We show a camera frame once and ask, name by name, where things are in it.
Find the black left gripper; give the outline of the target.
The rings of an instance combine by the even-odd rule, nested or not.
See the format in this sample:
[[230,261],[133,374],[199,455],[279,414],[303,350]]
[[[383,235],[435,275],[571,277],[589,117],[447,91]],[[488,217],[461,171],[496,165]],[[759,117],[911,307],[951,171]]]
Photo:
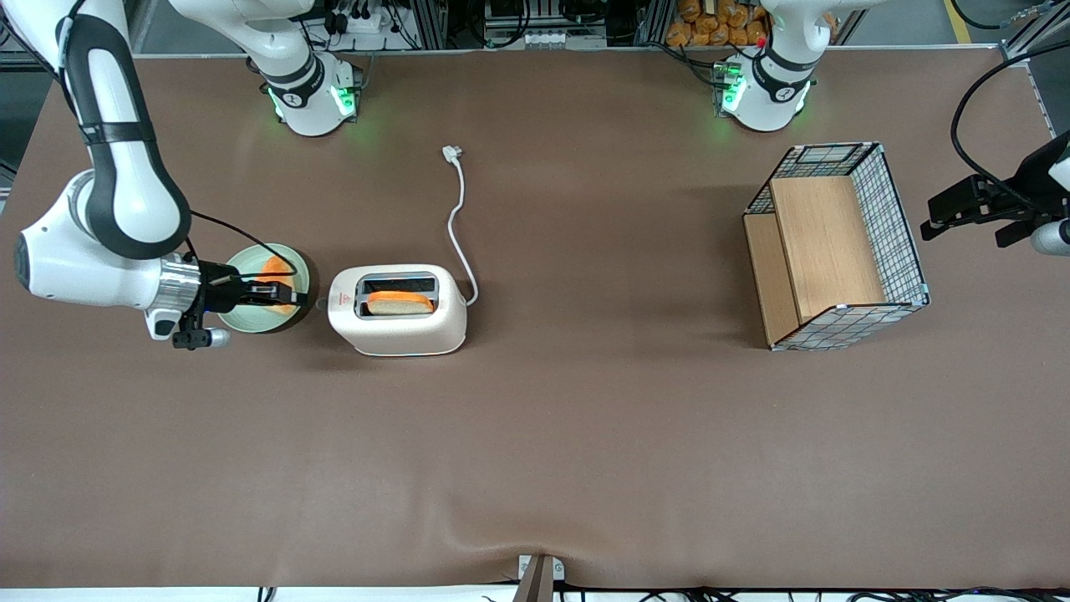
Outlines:
[[1033,206],[1048,194],[1045,176],[1013,176],[1005,187],[982,176],[967,176],[928,200],[929,220],[920,223],[920,237],[935,240],[952,227],[1007,221],[995,232],[999,248],[1029,240],[1037,225]]

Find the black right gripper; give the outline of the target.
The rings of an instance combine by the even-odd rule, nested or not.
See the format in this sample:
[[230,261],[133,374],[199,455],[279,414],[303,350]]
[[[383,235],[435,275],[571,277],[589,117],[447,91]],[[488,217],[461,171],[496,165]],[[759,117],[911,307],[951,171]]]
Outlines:
[[198,262],[200,313],[226,314],[238,305],[305,306],[307,294],[287,284],[248,284],[232,264]]

